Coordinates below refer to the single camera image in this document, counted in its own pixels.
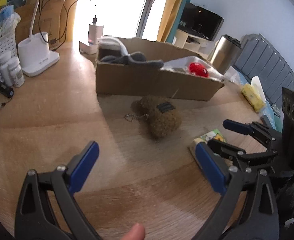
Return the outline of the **person's thumb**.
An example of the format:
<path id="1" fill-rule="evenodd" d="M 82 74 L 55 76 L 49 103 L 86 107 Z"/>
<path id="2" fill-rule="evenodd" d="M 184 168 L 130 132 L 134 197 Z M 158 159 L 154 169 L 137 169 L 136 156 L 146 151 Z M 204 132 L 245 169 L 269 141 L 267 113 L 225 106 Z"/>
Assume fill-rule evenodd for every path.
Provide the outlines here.
<path id="1" fill-rule="evenodd" d="M 144 240 L 145 228 L 143 224 L 136 223 L 129 232 L 127 232 L 121 240 Z"/>

